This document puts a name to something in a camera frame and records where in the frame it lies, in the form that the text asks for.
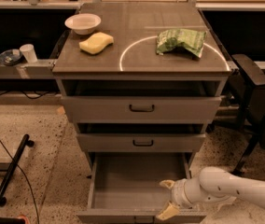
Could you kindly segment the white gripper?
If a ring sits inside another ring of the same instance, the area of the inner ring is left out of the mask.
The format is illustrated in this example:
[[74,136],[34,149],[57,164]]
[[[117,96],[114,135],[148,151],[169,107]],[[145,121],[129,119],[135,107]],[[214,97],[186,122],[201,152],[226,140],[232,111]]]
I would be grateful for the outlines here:
[[186,179],[162,180],[160,186],[171,190],[171,201],[164,205],[156,215],[158,220],[167,220],[179,214],[179,208],[189,208],[189,201],[185,194]]

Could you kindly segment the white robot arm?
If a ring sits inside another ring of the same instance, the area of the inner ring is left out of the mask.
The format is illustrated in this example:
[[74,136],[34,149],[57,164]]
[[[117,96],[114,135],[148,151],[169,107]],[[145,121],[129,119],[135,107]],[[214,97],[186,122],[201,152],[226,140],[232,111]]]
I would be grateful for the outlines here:
[[156,215],[161,221],[177,216],[182,209],[196,203],[218,203],[230,198],[265,209],[265,181],[232,175],[217,167],[203,168],[191,179],[162,180],[160,185],[171,193],[170,200]]

